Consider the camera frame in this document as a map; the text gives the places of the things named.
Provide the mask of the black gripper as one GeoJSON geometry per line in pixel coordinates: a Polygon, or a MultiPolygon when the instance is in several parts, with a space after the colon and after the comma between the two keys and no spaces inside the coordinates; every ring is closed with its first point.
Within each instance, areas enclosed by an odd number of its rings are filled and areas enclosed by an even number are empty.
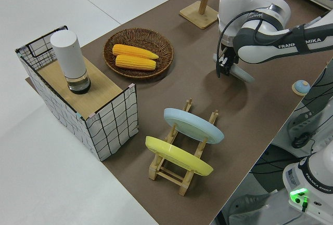
{"type": "Polygon", "coordinates": [[[220,73],[226,76],[230,75],[232,65],[239,63],[239,57],[232,47],[223,47],[219,54],[220,73]]]}

